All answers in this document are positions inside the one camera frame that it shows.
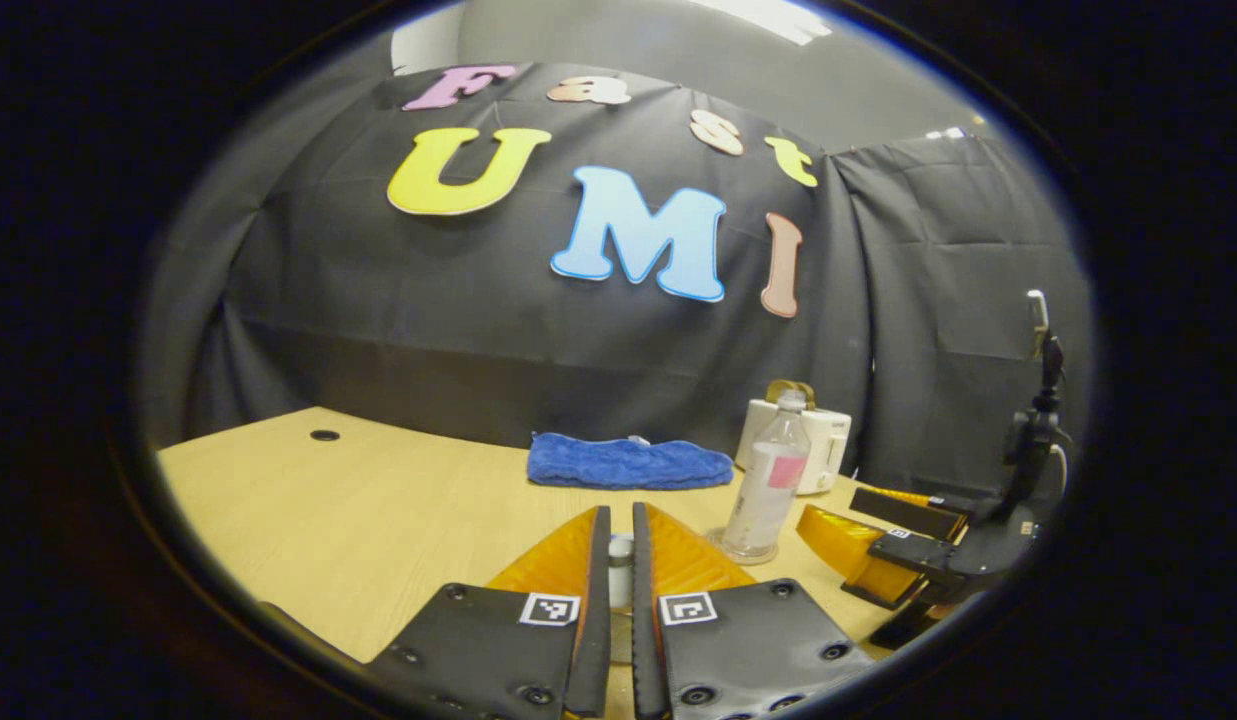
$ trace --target ceiling light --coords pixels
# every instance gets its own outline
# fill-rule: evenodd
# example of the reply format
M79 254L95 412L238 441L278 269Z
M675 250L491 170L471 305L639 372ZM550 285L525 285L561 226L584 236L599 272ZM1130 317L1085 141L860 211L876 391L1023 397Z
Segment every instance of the ceiling light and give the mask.
M795 45L809 45L815 37L829 36L833 28L824 26L823 19L811 10L784 0L688 0L736 19L747 20L755 26L787 37Z

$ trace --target black fabric backdrop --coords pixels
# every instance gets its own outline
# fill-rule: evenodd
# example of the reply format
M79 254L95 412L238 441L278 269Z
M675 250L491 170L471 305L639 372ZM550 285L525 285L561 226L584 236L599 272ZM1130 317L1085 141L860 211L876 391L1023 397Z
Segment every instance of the black fabric backdrop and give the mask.
M846 471L861 461L862 479L889 487L996 487L1001 433L1039 377L1024 361L1030 287L1047 292L1069 350L1069 401L1084 387L1085 283L1065 225L1004 150L915 141L828 158L690 88L517 67L449 108L402 111L440 71L391 77L376 46L242 127L155 246L139 397L156 445L320 405L507 447L531 432L637 433L732 454L747 400L771 379L800 379L855 418ZM626 80L632 100L546 99L583 74ZM746 155L696 141L694 109L736 124ZM432 127L481 131L445 167L454 184L484 172L496 129L553 139L499 204L403 214L386 184ZM813 156L819 187L782 173L771 135ZM553 273L580 165L631 173L651 212L682 187L726 202L726 297L683 299L654 273L632 285L617 261L604 282ZM768 212L804 234L793 319L760 304ZM606 254L617 260L611 242ZM1071 433L1081 414L1066 406Z

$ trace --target bottle label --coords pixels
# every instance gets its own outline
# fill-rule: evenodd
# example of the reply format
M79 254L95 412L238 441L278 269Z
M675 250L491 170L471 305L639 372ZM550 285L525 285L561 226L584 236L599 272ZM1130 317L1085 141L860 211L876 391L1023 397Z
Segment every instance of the bottle label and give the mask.
M769 487L795 487L805 471L804 456L774 456L774 469L769 473Z

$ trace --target gray wall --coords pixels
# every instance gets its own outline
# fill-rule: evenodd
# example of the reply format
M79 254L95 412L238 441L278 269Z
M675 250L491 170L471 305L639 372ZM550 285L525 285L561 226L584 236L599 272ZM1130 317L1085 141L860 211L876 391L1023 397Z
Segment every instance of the gray wall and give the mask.
M683 83L741 105L824 150L975 127L950 83L878 37L829 19L798 46L685 0L471 0L459 63L583 63Z
M398 75L456 66L465 2L413 20L391 35L391 72Z

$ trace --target yellow letter u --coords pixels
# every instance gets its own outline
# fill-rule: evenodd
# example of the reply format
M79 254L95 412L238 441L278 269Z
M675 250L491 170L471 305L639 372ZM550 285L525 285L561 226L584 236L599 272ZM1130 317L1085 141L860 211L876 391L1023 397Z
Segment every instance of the yellow letter u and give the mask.
M413 215L461 215L489 208L516 187L529 152L548 142L549 132L529 127L503 127L494 134L500 142L485 173L466 184L443 184L440 172L461 144L480 137L475 127L437 127L413 137L413 151L400 163L386 186L391 205Z

